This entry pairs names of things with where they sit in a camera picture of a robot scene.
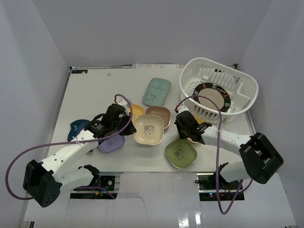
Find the orange square panda plate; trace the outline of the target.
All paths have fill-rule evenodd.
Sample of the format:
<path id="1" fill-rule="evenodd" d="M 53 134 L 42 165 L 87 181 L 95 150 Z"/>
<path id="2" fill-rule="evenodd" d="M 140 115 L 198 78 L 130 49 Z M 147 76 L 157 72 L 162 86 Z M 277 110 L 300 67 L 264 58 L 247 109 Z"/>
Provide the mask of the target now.
<path id="1" fill-rule="evenodd" d="M 194 116 L 194 118 L 198 122 L 198 124 L 204 123 L 204 121 L 202 119 L 200 119 L 199 117 Z M 187 138 L 187 140 L 190 141 L 191 143 L 198 143 L 198 142 L 193 141 L 191 138 Z"/>

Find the cream square panda plate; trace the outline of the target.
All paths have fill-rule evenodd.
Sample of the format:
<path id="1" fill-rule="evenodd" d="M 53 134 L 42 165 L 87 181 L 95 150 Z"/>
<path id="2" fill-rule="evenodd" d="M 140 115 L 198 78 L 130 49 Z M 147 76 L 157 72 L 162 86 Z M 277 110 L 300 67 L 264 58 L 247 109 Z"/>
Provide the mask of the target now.
<path id="1" fill-rule="evenodd" d="M 164 122 L 157 115 L 143 114 L 134 122 L 135 141 L 144 145 L 158 145 L 163 140 Z"/>

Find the round black rimmed plate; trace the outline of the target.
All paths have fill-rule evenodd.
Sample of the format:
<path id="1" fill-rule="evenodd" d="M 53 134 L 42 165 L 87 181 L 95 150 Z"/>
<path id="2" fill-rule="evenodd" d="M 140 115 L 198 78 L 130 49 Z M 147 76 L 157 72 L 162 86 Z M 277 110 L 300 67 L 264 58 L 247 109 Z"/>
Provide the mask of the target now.
<path id="1" fill-rule="evenodd" d="M 192 95 L 205 96 L 211 99 L 221 112 L 227 112 L 231 105 L 227 91 L 215 83 L 201 83 L 195 87 Z"/>

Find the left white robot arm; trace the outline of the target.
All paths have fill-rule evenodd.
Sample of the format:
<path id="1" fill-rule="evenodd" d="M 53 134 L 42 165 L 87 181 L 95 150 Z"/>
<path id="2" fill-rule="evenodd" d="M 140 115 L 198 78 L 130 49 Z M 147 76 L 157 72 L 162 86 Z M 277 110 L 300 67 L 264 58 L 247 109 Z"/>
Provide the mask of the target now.
<path id="1" fill-rule="evenodd" d="M 122 100 L 111 104 L 105 114 L 97 115 L 70 143 L 41 161 L 26 166 L 23 189 L 43 208 L 50 206 L 61 192 L 99 187 L 101 173 L 92 165 L 68 171 L 76 161 L 115 133 L 132 135 L 136 129 L 130 118 L 130 105 Z"/>

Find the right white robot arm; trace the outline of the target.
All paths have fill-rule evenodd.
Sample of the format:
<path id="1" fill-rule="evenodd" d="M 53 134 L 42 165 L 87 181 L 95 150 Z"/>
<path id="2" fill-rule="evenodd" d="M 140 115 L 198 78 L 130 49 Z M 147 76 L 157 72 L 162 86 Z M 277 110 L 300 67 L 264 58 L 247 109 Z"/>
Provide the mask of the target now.
<path id="1" fill-rule="evenodd" d="M 214 182 L 219 189 L 224 190 L 233 181 L 244 179 L 266 184 L 284 164 L 282 156 L 262 133 L 241 135 L 219 131 L 209 123 L 199 124 L 189 111 L 179 111 L 174 123 L 181 139 L 190 138 L 196 143 L 216 146 L 242 159 L 218 166 L 219 174 L 215 176 Z"/>

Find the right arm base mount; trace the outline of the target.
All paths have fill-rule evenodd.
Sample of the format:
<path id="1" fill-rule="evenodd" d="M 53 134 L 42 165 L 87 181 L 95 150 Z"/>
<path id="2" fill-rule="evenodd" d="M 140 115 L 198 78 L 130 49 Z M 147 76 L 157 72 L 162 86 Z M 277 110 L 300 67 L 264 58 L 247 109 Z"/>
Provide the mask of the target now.
<path id="1" fill-rule="evenodd" d="M 215 174 L 201 174 L 195 183 L 199 188 L 200 201 L 217 201 Z M 218 182 L 219 198 L 221 201 L 231 201 L 239 187 L 240 181 L 225 182 L 221 178 Z"/>

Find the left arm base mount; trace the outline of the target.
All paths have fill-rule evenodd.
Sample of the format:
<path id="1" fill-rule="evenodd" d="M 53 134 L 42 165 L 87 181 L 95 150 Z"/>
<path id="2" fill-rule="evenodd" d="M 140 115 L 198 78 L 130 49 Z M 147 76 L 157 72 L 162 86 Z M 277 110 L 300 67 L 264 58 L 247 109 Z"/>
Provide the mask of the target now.
<path id="1" fill-rule="evenodd" d="M 84 189 L 71 191 L 70 199 L 77 200 L 114 200 L 118 189 L 115 188 L 115 176 L 99 176 Z"/>

